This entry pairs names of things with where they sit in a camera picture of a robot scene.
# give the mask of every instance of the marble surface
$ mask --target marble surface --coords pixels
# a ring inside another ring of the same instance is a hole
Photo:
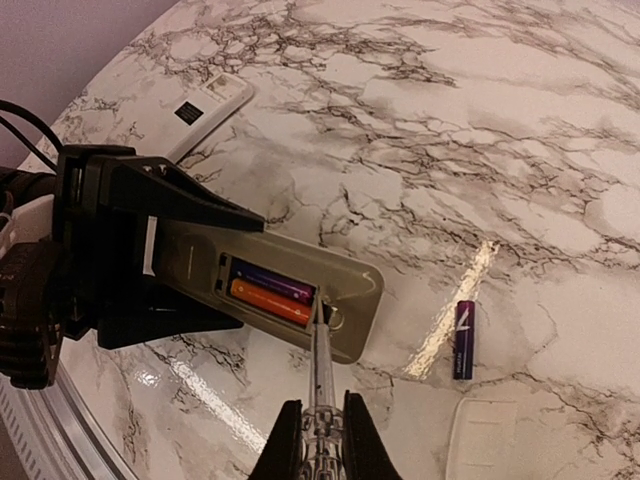
[[[464,397],[518,403],[510,479],[640,478],[631,0],[183,0],[55,130],[136,146],[145,98],[169,110],[217,68],[256,96],[180,164],[274,231],[381,269],[368,347],[336,381],[405,480],[444,478]],[[460,298],[479,305],[467,383]],[[63,361],[142,479],[245,478],[307,392],[308,355],[248,327],[116,352],[89,335]]]

